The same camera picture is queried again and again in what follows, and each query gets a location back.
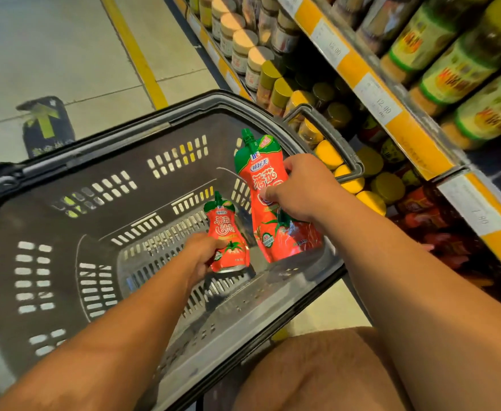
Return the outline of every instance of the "thigh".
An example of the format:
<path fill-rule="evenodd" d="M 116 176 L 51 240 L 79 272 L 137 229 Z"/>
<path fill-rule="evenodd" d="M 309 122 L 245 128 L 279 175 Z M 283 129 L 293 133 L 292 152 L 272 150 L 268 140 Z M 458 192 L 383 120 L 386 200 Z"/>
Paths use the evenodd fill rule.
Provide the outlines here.
<path fill-rule="evenodd" d="M 374 328 L 310 333 L 283 341 L 254 368 L 233 411 L 409 411 Z"/>

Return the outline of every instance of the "price tag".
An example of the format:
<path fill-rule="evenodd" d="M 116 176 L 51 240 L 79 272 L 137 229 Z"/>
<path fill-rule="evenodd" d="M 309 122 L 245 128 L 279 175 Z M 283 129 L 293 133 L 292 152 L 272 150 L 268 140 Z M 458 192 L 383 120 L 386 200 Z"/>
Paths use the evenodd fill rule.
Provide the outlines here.
<path fill-rule="evenodd" d="M 363 76 L 353 92 L 376 120 L 384 126 L 402 111 L 370 73 Z"/>
<path fill-rule="evenodd" d="M 278 0 L 278 1 L 287 11 L 287 13 L 290 14 L 292 18 L 296 16 L 296 12 L 298 11 L 300 5 L 303 2 L 303 0 Z"/>
<path fill-rule="evenodd" d="M 195 18 L 193 14 L 189 14 L 187 18 L 188 22 L 190 23 L 190 27 L 193 30 L 193 33 L 201 38 L 201 25 L 199 24 L 199 21 Z"/>
<path fill-rule="evenodd" d="M 315 29 L 313 29 L 311 40 L 319 46 L 319 49 L 327 57 L 328 63 L 334 69 L 338 67 L 342 59 L 350 52 L 346 44 L 323 19 L 320 19 Z"/>
<path fill-rule="evenodd" d="M 465 176 L 439 185 L 439 190 L 479 236 L 501 231 L 501 214 Z"/>
<path fill-rule="evenodd" d="M 218 67 L 218 64 L 220 63 L 220 55 L 214 48 L 211 41 L 206 42 L 206 51 L 209 53 L 209 56 L 213 60 L 216 67 Z"/>
<path fill-rule="evenodd" d="M 226 73 L 226 82 L 235 94 L 237 94 L 237 95 L 241 94 L 241 87 L 240 87 L 239 83 L 237 83 L 237 81 L 233 78 L 233 76 L 230 72 Z"/>

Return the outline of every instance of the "large ketchup pouch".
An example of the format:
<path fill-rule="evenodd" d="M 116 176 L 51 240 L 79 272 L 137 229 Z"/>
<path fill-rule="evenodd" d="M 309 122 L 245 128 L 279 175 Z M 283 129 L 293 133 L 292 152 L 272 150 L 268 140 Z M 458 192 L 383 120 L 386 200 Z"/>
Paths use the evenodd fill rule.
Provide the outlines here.
<path fill-rule="evenodd" d="M 229 241 L 226 248 L 217 249 L 210 265 L 214 272 L 239 271 L 250 265 L 247 243 L 235 224 L 235 206 L 214 192 L 214 200 L 205 203 L 204 211 L 209 218 L 209 236 Z"/>
<path fill-rule="evenodd" d="M 279 205 L 263 200 L 258 192 L 288 179 L 281 146 L 270 135 L 260 141 L 245 128 L 245 146 L 235 155 L 235 170 L 250 186 L 250 204 L 254 237 L 268 262 L 295 255 L 322 244 L 321 235 L 306 222 L 290 218 Z"/>

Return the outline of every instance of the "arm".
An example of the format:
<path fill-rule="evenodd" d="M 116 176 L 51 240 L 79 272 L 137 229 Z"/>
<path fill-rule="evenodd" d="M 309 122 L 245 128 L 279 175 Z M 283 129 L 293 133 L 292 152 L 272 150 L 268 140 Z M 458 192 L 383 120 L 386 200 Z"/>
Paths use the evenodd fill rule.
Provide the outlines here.
<path fill-rule="evenodd" d="M 321 229 L 386 342 L 417 411 L 501 410 L 501 304 L 340 187 L 315 157 L 262 194 Z"/>
<path fill-rule="evenodd" d="M 168 345 L 205 262 L 225 244 L 194 234 L 141 289 L 41 360 L 0 410 L 132 410 Z"/>

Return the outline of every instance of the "yellow floor line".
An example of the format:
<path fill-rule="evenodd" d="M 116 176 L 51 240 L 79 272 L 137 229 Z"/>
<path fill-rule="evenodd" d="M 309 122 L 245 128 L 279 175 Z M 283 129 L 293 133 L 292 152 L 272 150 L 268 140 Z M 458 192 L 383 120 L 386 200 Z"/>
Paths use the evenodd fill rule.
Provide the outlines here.
<path fill-rule="evenodd" d="M 126 24 L 126 21 L 123 18 L 116 2 L 114 0 L 101 1 L 106 13 L 109 15 L 110 20 L 113 23 L 113 26 L 119 34 L 119 37 L 121 38 L 121 41 L 123 42 L 125 49 L 129 54 L 140 79 L 142 80 L 142 83 L 144 83 L 144 88 L 146 89 L 153 106 L 155 106 L 157 110 L 168 106 L 165 95 L 159 87 L 159 84 L 156 82 L 155 75 L 153 74 L 150 65 L 148 65 L 144 54 L 140 50 L 140 47 L 130 31 L 129 26 Z"/>

